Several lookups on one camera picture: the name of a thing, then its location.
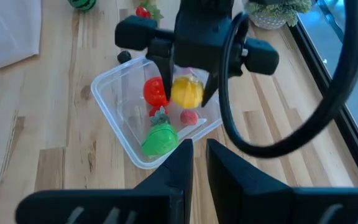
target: white cloth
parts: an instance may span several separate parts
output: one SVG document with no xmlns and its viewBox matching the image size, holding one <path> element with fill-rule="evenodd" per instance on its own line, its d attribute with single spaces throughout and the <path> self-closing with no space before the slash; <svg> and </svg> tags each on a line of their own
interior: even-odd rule
<svg viewBox="0 0 358 224">
<path fill-rule="evenodd" d="M 39 53 L 41 0 L 0 0 L 0 68 Z"/>
</svg>

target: yellow lemon toy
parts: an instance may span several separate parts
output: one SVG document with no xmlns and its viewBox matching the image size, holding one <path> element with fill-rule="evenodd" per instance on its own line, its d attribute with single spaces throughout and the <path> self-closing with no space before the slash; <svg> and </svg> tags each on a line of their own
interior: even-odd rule
<svg viewBox="0 0 358 224">
<path fill-rule="evenodd" d="M 179 77 L 172 85 L 172 100 L 184 109 L 196 108 L 203 100 L 203 83 L 195 77 Z"/>
</svg>

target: clear plastic container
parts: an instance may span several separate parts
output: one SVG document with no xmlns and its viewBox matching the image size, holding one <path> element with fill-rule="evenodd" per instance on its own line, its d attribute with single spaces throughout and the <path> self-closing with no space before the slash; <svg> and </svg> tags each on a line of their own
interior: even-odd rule
<svg viewBox="0 0 358 224">
<path fill-rule="evenodd" d="M 202 70 L 175 67 L 174 78 L 192 73 L 204 85 L 208 74 Z M 143 85 L 152 78 L 159 77 L 157 66 L 144 57 L 126 62 L 97 76 L 92 82 L 92 93 L 116 133 L 131 161 L 141 169 L 154 169 L 173 152 L 162 156 L 146 156 L 142 153 L 142 142 L 150 126 L 149 111 L 152 109 L 143 97 Z M 185 126 L 180 121 L 183 108 L 171 102 L 166 109 L 171 125 L 178 132 L 179 143 L 184 139 L 199 140 L 218 127 L 221 121 L 218 95 L 215 94 L 202 108 L 198 107 L 198 122 Z"/>
</svg>

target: black hose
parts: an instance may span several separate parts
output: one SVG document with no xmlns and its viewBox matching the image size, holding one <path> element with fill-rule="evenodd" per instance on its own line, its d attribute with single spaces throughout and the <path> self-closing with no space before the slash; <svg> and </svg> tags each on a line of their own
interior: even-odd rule
<svg viewBox="0 0 358 224">
<path fill-rule="evenodd" d="M 242 152 L 261 158 L 284 156 L 312 140 L 338 114 L 358 79 L 358 0 L 345 0 L 344 6 L 346 12 L 344 41 L 328 91 L 305 123 L 291 135 L 269 146 L 255 146 L 245 142 L 233 121 L 227 90 L 229 56 L 236 31 L 243 22 L 248 22 L 247 14 L 244 12 L 233 19 L 219 66 L 219 104 L 224 129 L 233 144 Z"/>
</svg>

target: small red toy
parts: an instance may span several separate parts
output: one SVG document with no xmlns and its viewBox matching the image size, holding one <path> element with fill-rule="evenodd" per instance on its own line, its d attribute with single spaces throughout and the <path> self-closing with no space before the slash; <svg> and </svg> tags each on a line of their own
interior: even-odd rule
<svg viewBox="0 0 358 224">
<path fill-rule="evenodd" d="M 136 8 L 136 15 L 143 18 L 151 19 L 151 13 L 143 6 Z"/>
<path fill-rule="evenodd" d="M 152 106 L 167 106 L 169 104 L 165 97 L 161 77 L 153 77 L 144 83 L 143 96 L 144 100 Z"/>
<path fill-rule="evenodd" d="M 180 113 L 180 121 L 185 125 L 196 125 L 198 121 L 198 115 L 193 110 L 183 110 Z"/>
<path fill-rule="evenodd" d="M 150 110 L 149 116 L 154 116 L 154 115 L 155 115 L 155 112 L 160 111 L 160 110 L 161 110 L 161 106 L 154 106 L 154 107 Z M 163 110 L 164 110 L 164 113 L 165 113 L 166 115 L 168 115 L 167 109 L 165 109 L 165 108 L 163 107 Z"/>
</svg>

